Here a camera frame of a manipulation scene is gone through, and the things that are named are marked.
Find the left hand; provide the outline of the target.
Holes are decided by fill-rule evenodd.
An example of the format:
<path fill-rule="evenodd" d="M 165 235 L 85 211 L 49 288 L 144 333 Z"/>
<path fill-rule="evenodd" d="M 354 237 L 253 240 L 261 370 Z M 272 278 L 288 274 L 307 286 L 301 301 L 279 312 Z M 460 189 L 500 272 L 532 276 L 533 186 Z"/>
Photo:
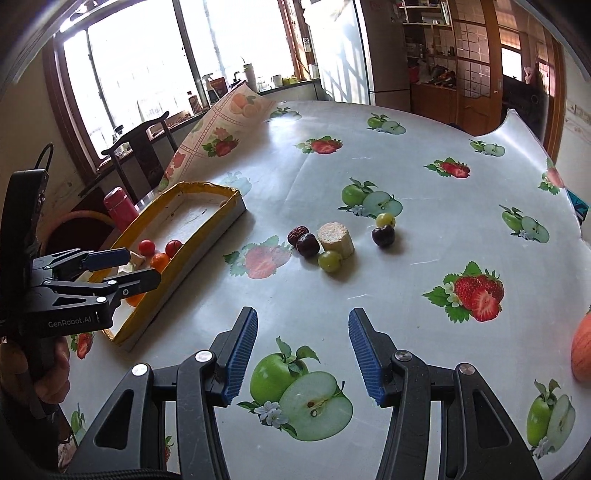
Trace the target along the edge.
<path fill-rule="evenodd" d="M 47 404 L 61 403 L 70 390 L 70 351 L 64 337 L 56 341 L 54 355 L 53 367 L 43 378 L 32 384 L 24 353 L 18 347 L 3 341 L 1 343 L 1 386 L 21 403 L 28 403 L 34 397 Z"/>

